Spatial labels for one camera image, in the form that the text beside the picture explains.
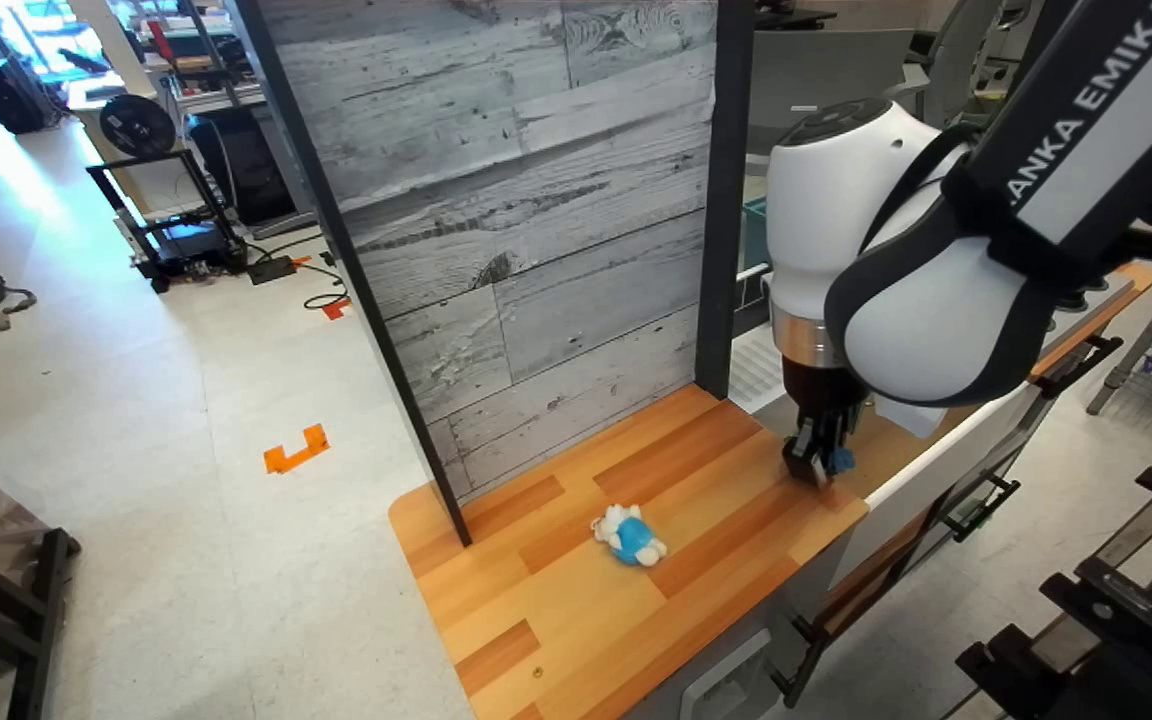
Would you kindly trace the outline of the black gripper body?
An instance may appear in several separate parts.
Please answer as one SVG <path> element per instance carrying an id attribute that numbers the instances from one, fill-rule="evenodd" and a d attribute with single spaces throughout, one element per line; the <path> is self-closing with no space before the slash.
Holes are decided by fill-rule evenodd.
<path id="1" fill-rule="evenodd" d="M 870 388 L 850 369 L 786 364 L 786 393 L 798 402 L 791 461 L 835 461 L 857 431 Z"/>

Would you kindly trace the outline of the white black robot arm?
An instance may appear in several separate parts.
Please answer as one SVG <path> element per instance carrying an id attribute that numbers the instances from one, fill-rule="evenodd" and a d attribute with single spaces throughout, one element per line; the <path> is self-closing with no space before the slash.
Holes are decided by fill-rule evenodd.
<path id="1" fill-rule="evenodd" d="M 786 461 L 850 464 L 862 402 L 1024 385 L 1051 317 L 1152 260 L 1152 0 L 1077 0 L 984 127 L 866 96 L 768 157 Z"/>

